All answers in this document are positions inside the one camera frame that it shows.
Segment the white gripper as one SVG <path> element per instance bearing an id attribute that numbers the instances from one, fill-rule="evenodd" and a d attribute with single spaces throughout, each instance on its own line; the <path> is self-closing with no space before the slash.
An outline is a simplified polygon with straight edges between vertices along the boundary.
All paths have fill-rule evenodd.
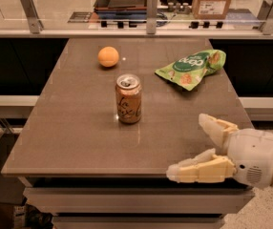
<path id="1" fill-rule="evenodd" d="M 236 124 L 209 114 L 199 115 L 199 125 L 219 148 L 225 143 L 231 160 L 227 156 L 218 156 L 215 149 L 209 149 L 194 158 L 170 165 L 166 171 L 170 180 L 177 183 L 219 183 L 233 177 L 241 184 L 257 188 L 272 184 L 272 133 L 255 129 L 238 131 Z"/>

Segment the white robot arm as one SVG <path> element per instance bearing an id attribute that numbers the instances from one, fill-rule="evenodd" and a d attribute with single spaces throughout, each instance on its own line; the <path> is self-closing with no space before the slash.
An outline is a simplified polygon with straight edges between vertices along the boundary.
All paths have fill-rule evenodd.
<path id="1" fill-rule="evenodd" d="M 273 134 L 239 129 L 234 123 L 199 115 L 199 125 L 216 144 L 213 149 L 168 167 L 178 183 L 218 183 L 228 178 L 257 188 L 273 187 Z"/>

